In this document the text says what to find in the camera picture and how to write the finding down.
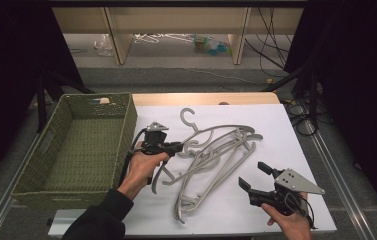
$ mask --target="wire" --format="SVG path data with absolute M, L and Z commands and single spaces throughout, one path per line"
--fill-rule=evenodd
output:
M 138 68 L 160 68 L 160 67 L 139 67 Z M 212 73 L 212 72 L 207 72 L 207 71 L 201 71 L 201 70 L 194 70 L 194 69 L 190 69 L 190 68 L 182 68 L 184 70 L 187 70 L 187 71 L 190 71 L 190 72 L 196 72 L 196 73 L 204 73 L 204 74 L 209 74 L 209 75 L 212 75 L 212 76 L 215 76 L 215 77 L 219 77 L 219 78 L 224 78 L 224 79 L 234 79 L 234 80 L 239 80 L 239 81 L 242 81 L 242 82 L 246 82 L 246 83 L 251 83 L 251 84 L 257 84 L 257 85 L 268 85 L 267 82 L 253 82 L 253 81 L 249 81 L 249 80 L 246 80 L 246 79 L 243 79 L 243 78 L 239 78 L 239 77 L 228 77 L 228 76 L 223 76 L 223 75 L 219 75 L 219 74 L 216 74 L 216 73 Z
M 268 47 L 270 47 L 270 48 L 275 48 L 275 49 L 277 49 L 277 50 L 279 50 L 279 51 L 288 52 L 288 50 L 285 50 L 285 49 L 282 49 L 282 48 L 278 48 L 278 47 L 276 47 L 276 46 L 272 46 L 272 45 L 270 45 L 270 44 L 268 44 L 268 43 L 265 43 L 265 42 L 259 37 L 258 34 L 256 34 L 256 37 L 257 37 L 257 39 L 259 39 L 260 42 L 262 42 L 263 44 L 265 44 L 266 46 L 268 46 Z
M 275 37 L 275 28 L 273 26 L 273 13 L 274 13 L 274 8 L 270 8 L 269 11 L 270 11 L 270 22 L 269 22 L 269 25 L 266 23 L 266 20 L 265 18 L 263 17 L 263 14 L 262 14 L 262 11 L 260 10 L 260 8 L 258 8 L 259 10 L 259 14 L 260 14 L 260 17 L 262 18 L 262 21 L 263 23 L 265 24 L 265 27 L 266 27 L 266 31 L 267 31 L 267 35 L 266 35 L 266 39 L 265 39 L 265 43 L 268 39 L 268 37 L 270 36 L 270 38 L 273 40 L 273 43 L 275 44 L 276 46 L 276 49 L 277 49 L 277 53 L 278 53 L 278 56 L 282 62 L 282 64 L 285 64 L 286 60 L 284 58 L 284 56 L 282 55 L 281 51 L 279 50 L 279 47 L 278 47 L 278 43 L 276 41 L 276 37 Z
M 279 67 L 280 69 L 284 69 L 284 66 L 282 66 L 281 64 L 275 62 L 274 60 L 272 60 L 270 57 L 266 56 L 263 54 L 263 50 L 262 51 L 259 51 L 257 50 L 256 48 L 254 48 L 249 42 L 247 39 L 245 39 L 245 42 L 253 49 L 253 51 L 255 51 L 256 53 L 258 53 L 261 57 L 264 57 L 266 58 L 267 60 L 269 60 L 270 62 L 272 62 L 273 64 L 275 64 L 277 67 Z
M 295 107 L 300 107 L 301 112 L 300 113 L 293 113 L 292 109 Z M 316 126 L 313 126 L 312 132 L 307 132 L 305 133 L 304 131 L 300 130 L 300 127 L 306 124 L 306 121 L 310 120 L 309 114 L 306 113 L 306 110 L 304 106 L 302 105 L 292 105 L 292 106 L 287 106 L 286 107 L 287 113 L 290 115 L 290 121 L 292 123 L 292 126 L 295 127 L 295 130 L 297 131 L 298 134 L 302 136 L 312 136 L 314 135 L 317 131 L 318 128 Z
M 287 37 L 287 39 L 290 42 L 290 44 L 293 43 L 293 41 L 288 37 L 288 35 L 285 35 L 285 36 Z
M 252 84 L 267 84 L 267 83 L 265 83 L 265 82 L 263 82 L 263 83 L 257 83 L 257 82 L 253 82 L 253 81 L 248 81 L 248 80 L 245 80 L 245 79 L 243 79 L 243 78 L 238 78 L 238 77 L 226 77 L 226 76 L 218 75 L 218 74 L 215 74 L 215 73 L 212 73 L 212 72 L 206 72 L 206 71 L 200 71 L 200 70 L 193 70 L 193 69 L 189 69 L 189 68 L 182 68 L 182 69 L 185 69 L 185 70 L 187 70 L 187 71 L 191 71 L 191 72 L 210 74 L 210 75 L 212 75 L 212 76 L 220 77 L 220 78 L 224 78 L 224 79 L 235 79 L 235 80 L 240 80 L 240 81 L 242 81 L 242 82 L 246 82 L 246 83 L 252 83 Z
M 290 196 L 291 196 L 291 198 L 292 198 L 292 200 L 290 200 L 290 202 L 291 202 L 291 204 L 293 204 L 293 205 L 295 206 L 296 209 L 294 209 L 293 207 L 291 207 L 291 206 L 288 204 L 288 197 L 290 197 Z M 300 216 L 302 216 L 302 217 L 308 218 L 308 220 L 309 220 L 309 222 L 310 222 L 310 228 L 311 228 L 311 229 L 313 229 L 313 230 L 314 230 L 314 229 L 317 229 L 317 228 L 315 227 L 315 213 L 313 212 L 312 205 L 310 205 L 310 203 L 309 203 L 305 198 L 303 198 L 303 196 L 301 196 L 301 195 L 298 195 L 298 196 L 300 197 L 300 200 L 301 200 L 301 201 L 304 201 L 304 202 L 307 204 L 307 206 L 309 207 L 310 212 L 311 212 L 311 214 L 312 214 L 311 217 L 310 217 L 310 215 L 308 214 L 307 209 L 303 209 L 303 208 L 301 207 L 300 202 L 298 202 L 297 199 L 295 198 L 294 194 L 292 194 L 292 193 L 290 193 L 290 192 L 288 192 L 287 195 L 285 195 L 285 199 L 284 199 L 284 201 L 285 201 L 285 205 L 286 205 L 291 211 L 298 213 L 298 214 L 299 214 Z
M 143 129 L 141 129 L 141 131 L 139 131 L 139 133 L 134 138 L 134 141 L 132 142 L 132 146 L 131 146 L 130 151 L 133 151 L 135 149 L 135 145 L 137 144 L 139 137 L 141 136 L 141 134 L 145 133 L 146 131 L 147 131 L 146 128 L 143 128 Z
M 71 54 L 88 52 L 87 49 L 83 49 L 83 48 L 69 48 L 69 50 Z

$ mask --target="metal rail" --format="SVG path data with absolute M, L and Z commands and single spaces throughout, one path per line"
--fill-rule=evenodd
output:
M 306 126 L 310 132 L 313 132 L 314 126 L 310 121 L 307 121 Z M 366 216 L 350 191 L 319 131 L 312 136 L 312 140 L 360 239 L 376 239 Z
M 8 211 L 11 208 L 11 205 L 13 204 L 13 199 L 10 197 L 10 193 L 11 193 L 11 191 L 12 191 L 12 189 L 14 187 L 14 184 L 16 183 L 17 179 L 19 178 L 20 173 L 23 170 L 23 167 L 26 164 L 26 161 L 27 161 L 27 159 L 29 157 L 30 152 L 32 152 L 32 149 L 34 148 L 36 142 L 38 141 L 39 136 L 40 136 L 39 133 L 37 133 L 35 135 L 35 138 L 32 141 L 32 144 L 30 145 L 29 150 L 26 152 L 26 155 L 23 158 L 23 161 L 20 163 L 19 168 L 17 169 L 17 171 L 14 174 L 12 180 L 10 181 L 10 184 L 8 185 L 6 191 L 4 192 L 4 194 L 2 195 L 2 197 L 0 199 L 0 228 L 1 228 L 2 223 L 4 222 L 5 217 L 8 214 Z

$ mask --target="white tabletop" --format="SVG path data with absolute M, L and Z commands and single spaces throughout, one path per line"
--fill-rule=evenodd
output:
M 135 135 L 153 121 L 167 127 L 166 141 L 182 141 L 193 133 L 179 118 L 180 111 L 190 107 L 195 115 L 186 113 L 188 121 L 195 122 L 198 129 L 224 124 L 251 126 L 263 140 L 256 141 L 256 150 L 217 189 L 211 192 L 194 212 L 183 214 L 185 224 L 173 217 L 173 209 L 180 182 L 172 186 L 162 185 L 169 180 L 161 174 L 157 195 L 145 187 L 136 197 L 134 207 L 124 219 L 126 236 L 136 237 L 186 237 L 186 236 L 254 236 L 264 232 L 280 232 L 275 224 L 267 226 L 269 216 L 261 209 L 249 204 L 247 193 L 238 185 L 242 177 L 252 188 L 274 190 L 273 178 L 257 168 L 263 161 L 278 170 L 292 168 L 308 180 L 315 182 L 300 144 L 283 105 L 222 105 L 222 106 L 145 106 L 137 107 L 138 120 Z M 174 174 L 185 172 L 190 162 L 173 157 L 167 168 Z M 201 192 L 207 183 L 197 179 L 190 182 L 191 191 Z M 320 195 L 309 194 L 309 202 L 315 214 L 314 231 L 335 231 L 336 227 L 328 208 Z M 61 236 L 84 210 L 59 210 L 49 235 Z

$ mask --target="hanger hook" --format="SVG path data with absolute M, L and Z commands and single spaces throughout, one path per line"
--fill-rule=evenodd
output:
M 185 125 L 187 125 L 188 127 L 192 127 L 194 129 L 194 132 L 198 132 L 198 128 L 197 128 L 197 125 L 195 123 L 189 123 L 189 122 L 187 122 L 187 120 L 185 120 L 185 117 L 184 117 L 185 112 L 190 112 L 192 115 L 195 115 L 194 110 L 192 110 L 191 108 L 184 108 L 184 109 L 181 110 L 180 117 L 181 117 L 181 121 Z

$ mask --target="hand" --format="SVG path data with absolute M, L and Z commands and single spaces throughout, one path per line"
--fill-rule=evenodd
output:
M 134 200 L 139 191 L 147 185 L 148 178 L 153 176 L 154 169 L 160 166 L 162 161 L 168 160 L 169 155 L 164 152 L 145 155 L 141 151 L 136 151 L 129 163 L 129 172 L 117 190 Z
M 302 193 L 301 195 L 304 199 L 307 199 L 307 193 Z M 274 207 L 266 203 L 263 203 L 261 207 L 270 216 L 267 223 L 268 226 L 272 226 L 276 222 L 288 239 L 312 239 L 312 235 L 310 233 L 310 223 L 307 218 L 300 216 L 298 213 L 293 213 L 290 216 L 284 216 Z

